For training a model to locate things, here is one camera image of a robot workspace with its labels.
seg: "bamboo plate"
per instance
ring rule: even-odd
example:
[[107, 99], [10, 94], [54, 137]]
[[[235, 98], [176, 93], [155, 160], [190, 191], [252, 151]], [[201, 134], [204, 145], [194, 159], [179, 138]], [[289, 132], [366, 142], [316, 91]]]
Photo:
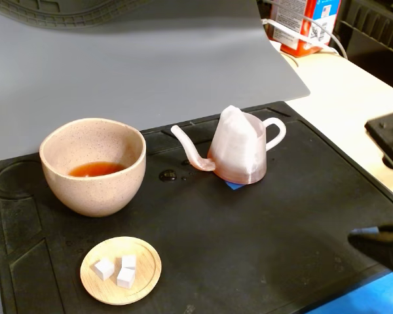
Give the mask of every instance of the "bamboo plate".
[[[136, 278], [130, 289], [117, 286], [121, 269], [121, 256], [134, 254], [137, 258]], [[106, 257], [115, 265], [113, 275], [102, 281], [94, 272], [94, 265]], [[155, 287], [162, 271], [162, 262], [157, 251], [147, 242], [136, 237], [114, 237], [105, 240], [87, 253], [80, 267], [83, 286], [91, 296], [111, 305], [136, 302]]]

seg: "blue paper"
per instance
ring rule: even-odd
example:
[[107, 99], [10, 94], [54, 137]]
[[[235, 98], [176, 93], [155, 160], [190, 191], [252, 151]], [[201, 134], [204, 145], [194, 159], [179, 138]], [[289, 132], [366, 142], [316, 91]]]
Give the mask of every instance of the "blue paper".
[[393, 314], [393, 273], [322, 305], [309, 314]]
[[244, 186], [245, 184], [236, 184], [236, 183], [232, 183], [229, 181], [224, 181], [225, 184], [227, 184], [228, 186], [230, 186], [233, 190], [237, 190], [238, 188], [241, 188], [242, 186]]

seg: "teapot spout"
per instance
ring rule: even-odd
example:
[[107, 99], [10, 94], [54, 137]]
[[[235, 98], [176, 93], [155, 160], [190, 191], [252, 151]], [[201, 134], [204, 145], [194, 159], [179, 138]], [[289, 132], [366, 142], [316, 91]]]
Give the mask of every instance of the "teapot spout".
[[172, 133], [179, 139], [183, 148], [185, 149], [186, 157], [188, 157], [189, 162], [195, 168], [202, 171], [214, 171], [215, 163], [212, 159], [205, 159], [200, 156], [197, 149], [195, 148], [194, 143], [192, 143], [191, 139], [186, 135], [184, 131], [179, 126], [172, 126], [170, 129]]

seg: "white cube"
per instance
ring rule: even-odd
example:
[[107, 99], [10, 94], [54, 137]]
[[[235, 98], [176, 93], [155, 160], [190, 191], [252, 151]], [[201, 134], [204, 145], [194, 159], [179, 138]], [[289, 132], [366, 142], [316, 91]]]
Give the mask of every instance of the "white cube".
[[118, 277], [117, 277], [117, 285], [122, 288], [131, 288], [134, 283], [134, 279], [136, 278], [136, 271], [131, 270], [129, 268], [121, 268]]
[[136, 270], [136, 256], [135, 255], [124, 255], [122, 257], [122, 268], [129, 268], [131, 270]]
[[112, 276], [115, 271], [115, 265], [106, 257], [94, 265], [94, 272], [100, 279], [106, 280]]

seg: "teapot handle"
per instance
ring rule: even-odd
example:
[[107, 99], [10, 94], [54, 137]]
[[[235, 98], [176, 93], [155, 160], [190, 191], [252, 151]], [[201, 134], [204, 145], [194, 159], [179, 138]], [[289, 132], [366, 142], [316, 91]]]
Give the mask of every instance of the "teapot handle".
[[279, 142], [281, 142], [283, 140], [283, 138], [286, 136], [287, 134], [287, 128], [286, 125], [283, 123], [283, 121], [281, 121], [278, 118], [269, 118], [266, 119], [265, 121], [262, 122], [264, 127], [268, 127], [271, 124], [275, 124], [276, 126], [278, 126], [278, 129], [280, 129], [280, 133], [271, 141], [269, 141], [267, 143], [267, 151], [270, 150], [271, 148], [275, 147], [277, 144], [279, 144]]

